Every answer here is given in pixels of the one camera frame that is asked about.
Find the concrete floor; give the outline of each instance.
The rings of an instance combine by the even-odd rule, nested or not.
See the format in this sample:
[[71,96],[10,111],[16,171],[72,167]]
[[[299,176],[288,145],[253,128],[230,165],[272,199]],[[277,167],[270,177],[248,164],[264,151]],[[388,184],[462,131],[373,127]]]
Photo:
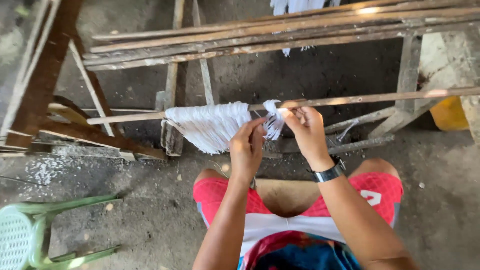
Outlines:
[[[200,1],[207,23],[271,14],[268,1]],[[133,32],[171,28],[173,1],[85,0],[78,29],[87,47],[90,36],[113,30]],[[191,24],[190,12],[184,25]],[[290,58],[280,51],[209,61],[213,87],[221,102],[260,103],[267,99],[324,98],[394,91],[402,41],[323,46]],[[200,66],[183,64],[185,92],[180,104],[204,105]],[[113,108],[152,109],[155,93],[164,89],[166,66],[99,72],[98,78]],[[84,82],[67,56],[57,87],[85,108],[93,108]],[[388,103],[322,108],[326,124],[390,106]],[[373,126],[353,131],[360,138]],[[126,123],[128,137],[157,146],[159,121]],[[364,158],[380,157],[397,167],[405,194],[396,231],[413,257],[427,269],[473,269],[480,263],[480,150],[469,132],[438,131],[429,114],[397,133],[396,141],[360,153],[342,155],[348,171]],[[98,158],[22,158],[0,160],[0,175],[41,181],[48,187],[1,182],[1,206],[22,200],[58,201],[123,193],[105,206],[63,213],[53,224],[51,256],[81,254],[122,244],[119,253],[82,269],[191,268],[206,233],[192,199],[192,185],[202,168],[229,164],[229,156],[205,155],[184,141],[180,158],[170,162]],[[308,179],[300,154],[264,160],[257,176]]]

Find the hand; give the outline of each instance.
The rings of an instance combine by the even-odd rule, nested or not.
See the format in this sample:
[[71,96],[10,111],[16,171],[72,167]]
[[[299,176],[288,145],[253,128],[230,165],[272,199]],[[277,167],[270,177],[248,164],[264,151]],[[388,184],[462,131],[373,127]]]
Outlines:
[[300,151],[312,170],[323,172],[335,165],[328,155],[324,119],[317,110],[301,107],[287,110],[282,116],[295,134]]
[[262,162],[265,118],[245,123],[230,140],[231,179],[250,184]]

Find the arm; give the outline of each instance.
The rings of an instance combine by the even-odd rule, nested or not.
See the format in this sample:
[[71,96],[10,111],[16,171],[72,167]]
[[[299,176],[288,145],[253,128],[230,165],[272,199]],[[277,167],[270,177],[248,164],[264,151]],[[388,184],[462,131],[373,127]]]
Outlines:
[[[302,107],[286,111],[283,116],[312,170],[323,172],[332,168],[334,162],[328,155],[322,115],[313,108]],[[318,187],[340,233],[364,268],[417,268],[393,229],[345,175],[319,183]]]
[[245,230],[247,192],[262,161],[263,122],[265,118],[244,124],[230,141],[232,176],[193,269],[237,269]]

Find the knee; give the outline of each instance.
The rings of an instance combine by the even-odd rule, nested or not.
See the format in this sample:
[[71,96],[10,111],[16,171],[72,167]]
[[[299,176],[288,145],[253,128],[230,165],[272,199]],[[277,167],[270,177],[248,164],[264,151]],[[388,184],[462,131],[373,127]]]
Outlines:
[[395,167],[383,159],[380,159],[380,158],[368,159],[362,163],[362,166],[370,168],[372,172],[384,172],[384,173],[391,174],[396,178],[400,179],[400,175],[398,174],[398,171],[395,169]]
[[213,169],[203,169],[200,172],[200,174],[197,176],[197,179],[195,179],[195,182],[193,182],[193,184],[196,184],[197,182],[205,178],[224,178],[224,177]]

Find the lap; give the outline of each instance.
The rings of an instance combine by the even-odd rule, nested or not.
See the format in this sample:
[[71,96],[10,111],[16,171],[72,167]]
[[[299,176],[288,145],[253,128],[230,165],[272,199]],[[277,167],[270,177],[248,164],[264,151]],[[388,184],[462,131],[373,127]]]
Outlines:
[[[366,160],[348,179],[352,186],[390,225],[395,222],[400,199],[403,195],[398,173],[386,161]],[[228,179],[214,170],[203,171],[193,186],[193,198],[197,202],[205,224],[213,221],[225,195]],[[272,214],[264,205],[258,193],[249,189],[246,213]],[[323,198],[320,196],[313,205],[301,214],[307,217],[330,217]]]

